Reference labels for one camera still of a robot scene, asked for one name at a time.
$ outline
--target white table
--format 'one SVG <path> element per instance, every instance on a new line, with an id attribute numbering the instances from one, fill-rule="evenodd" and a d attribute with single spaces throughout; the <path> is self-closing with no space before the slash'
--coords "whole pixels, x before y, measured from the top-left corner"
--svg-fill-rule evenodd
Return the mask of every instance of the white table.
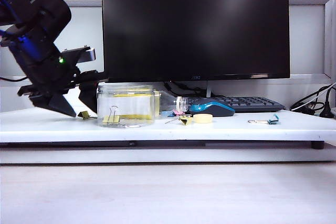
<path id="1" fill-rule="evenodd" d="M 1 223 L 335 224 L 336 163 L 2 166 Z"/>
<path id="2" fill-rule="evenodd" d="M 0 159 L 9 164 L 336 160 L 331 145 L 310 148 L 311 141 L 335 143 L 336 120 L 289 111 L 277 115 L 275 125 L 247 122 L 267 120 L 273 113 L 236 113 L 214 118 L 212 124 L 184 126 L 162 119 L 146 127 L 111 129 L 39 108 L 6 112 L 0 114 L 0 142 L 20 145 L 3 145 Z M 203 145 L 188 145 L 198 142 Z"/>

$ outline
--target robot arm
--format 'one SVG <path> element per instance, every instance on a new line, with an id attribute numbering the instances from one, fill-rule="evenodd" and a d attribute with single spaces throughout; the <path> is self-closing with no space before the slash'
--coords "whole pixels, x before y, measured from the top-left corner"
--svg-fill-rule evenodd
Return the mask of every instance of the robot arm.
<path id="1" fill-rule="evenodd" d="M 92 56 L 90 47 L 60 52 L 55 39 L 71 20 L 63 0 L 0 0 L 1 47 L 8 47 L 32 85 L 21 87 L 18 95 L 29 95 L 34 106 L 76 116 L 63 97 L 79 86 L 80 100 L 97 111 L 96 88 L 103 73 L 81 73 L 76 64 Z"/>

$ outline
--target clear plastic jar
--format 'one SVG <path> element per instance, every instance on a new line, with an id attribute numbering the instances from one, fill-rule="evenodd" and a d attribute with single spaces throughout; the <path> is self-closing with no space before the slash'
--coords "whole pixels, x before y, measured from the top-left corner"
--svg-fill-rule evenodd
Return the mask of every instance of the clear plastic jar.
<path id="1" fill-rule="evenodd" d="M 152 85 L 100 85 L 97 99 L 100 126 L 140 127 L 152 124 L 155 120 Z"/>

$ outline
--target plastic bottle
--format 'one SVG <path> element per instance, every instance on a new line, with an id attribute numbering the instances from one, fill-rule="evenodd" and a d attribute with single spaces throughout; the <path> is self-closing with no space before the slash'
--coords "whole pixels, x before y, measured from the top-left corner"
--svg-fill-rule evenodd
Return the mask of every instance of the plastic bottle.
<path id="1" fill-rule="evenodd" d="M 183 113 L 188 110 L 187 97 L 175 97 L 165 91 L 155 91 L 155 115 L 167 116 L 173 112 Z"/>

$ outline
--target white shelf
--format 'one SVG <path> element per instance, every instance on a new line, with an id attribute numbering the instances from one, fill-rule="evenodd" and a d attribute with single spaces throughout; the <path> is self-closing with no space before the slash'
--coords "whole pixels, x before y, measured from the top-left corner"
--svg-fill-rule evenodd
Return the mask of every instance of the white shelf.
<path id="1" fill-rule="evenodd" d="M 171 119 L 132 129 L 100 127 L 97 120 L 71 118 L 40 108 L 0 113 L 1 143 L 131 141 L 131 140 L 267 140 L 333 141 L 336 120 L 290 111 L 279 111 L 276 125 L 252 124 L 248 120 L 267 120 L 274 113 L 236 113 L 214 118 L 212 124 L 184 126 Z"/>

